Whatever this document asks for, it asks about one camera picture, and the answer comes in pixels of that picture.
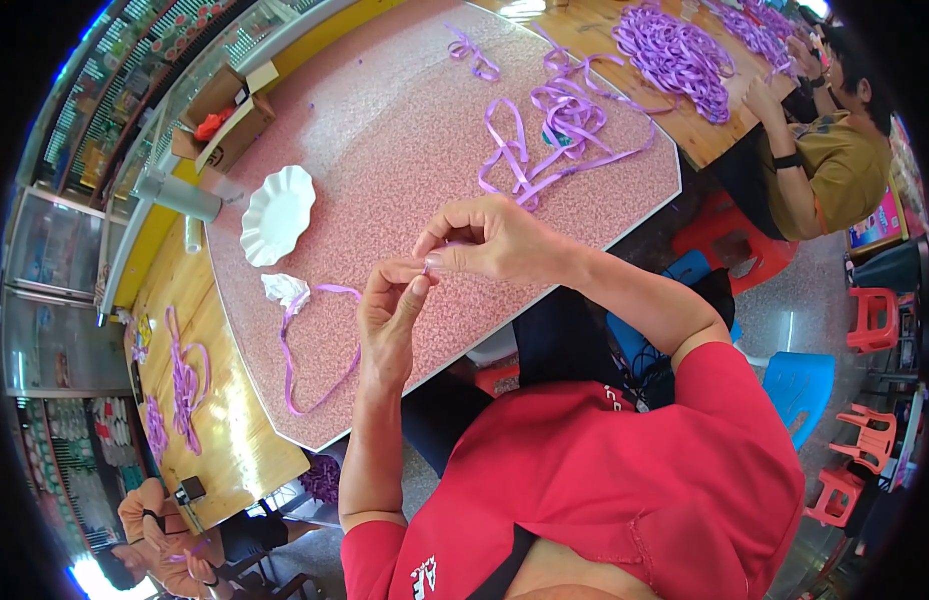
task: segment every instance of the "blue plastic chair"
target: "blue plastic chair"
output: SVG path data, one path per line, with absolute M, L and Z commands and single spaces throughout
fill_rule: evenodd
M 779 352 L 770 357 L 761 387 L 784 426 L 791 427 L 798 415 L 807 413 L 804 423 L 791 436 L 795 450 L 818 424 L 833 385 L 834 356 L 830 354 Z
M 711 272 L 711 267 L 707 264 L 704 254 L 698 250 L 691 250 L 686 255 L 678 258 L 674 263 L 662 273 L 668 279 L 681 282 L 684 285 L 692 285 L 699 282 L 704 276 Z M 637 332 L 635 328 L 607 313 L 607 328 L 611 330 L 621 354 L 627 361 L 631 373 L 638 379 L 644 376 L 644 371 L 654 364 L 663 354 L 658 352 L 648 344 L 648 340 Z M 731 342 L 737 342 L 741 337 L 741 328 L 735 320 L 731 327 Z

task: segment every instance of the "tiled floor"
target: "tiled floor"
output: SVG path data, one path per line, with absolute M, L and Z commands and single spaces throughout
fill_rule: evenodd
M 642 268 L 663 270 L 676 258 L 671 251 L 672 236 L 694 218 L 700 204 L 698 188 L 706 187 L 704 178 L 690 174 L 684 194 L 651 216 L 611 252 Z M 827 353 L 836 358 L 828 408 L 799 452 L 808 479 L 808 499 L 818 493 L 815 486 L 820 468 L 836 460 L 827 447 L 843 434 L 834 415 L 855 399 L 867 366 L 866 360 L 848 351 L 844 344 L 850 304 L 843 283 L 843 250 L 841 234 L 802 243 L 794 262 L 779 276 L 736 297 L 736 315 L 744 331 L 740 345 L 746 353 L 770 357 L 789 350 Z M 437 478 L 412 448 L 405 447 L 404 459 L 405 512 L 410 518 L 432 493 Z M 770 600 L 788 597 L 810 570 L 820 568 L 840 537 L 838 530 L 804 519 L 767 597 Z M 319 578 L 328 598 L 344 598 L 338 558 L 341 538 L 339 530 L 325 530 L 275 551 L 273 559 L 279 581 L 287 581 L 294 573 L 304 571 Z

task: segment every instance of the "poster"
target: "poster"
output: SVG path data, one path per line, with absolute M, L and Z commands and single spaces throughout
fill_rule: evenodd
M 847 229 L 847 246 L 852 254 L 907 238 L 901 204 L 890 182 L 877 210 Z

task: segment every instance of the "refrigerator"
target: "refrigerator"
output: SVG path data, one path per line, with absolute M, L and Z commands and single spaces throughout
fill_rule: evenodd
M 2 263 L 0 326 L 8 395 L 130 396 L 124 326 L 107 322 L 99 328 L 94 304 L 107 215 L 34 186 L 19 197 Z

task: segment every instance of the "fingernail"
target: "fingernail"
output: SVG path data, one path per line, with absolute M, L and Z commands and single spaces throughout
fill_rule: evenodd
M 440 269 L 444 266 L 444 261 L 441 259 L 441 254 L 439 252 L 431 252 L 424 257 L 424 262 L 428 265 L 429 269 Z
M 414 281 L 410 282 L 410 293 L 415 296 L 423 296 L 428 293 L 428 288 L 431 287 L 431 282 L 428 281 L 428 278 L 422 274 L 414 278 Z

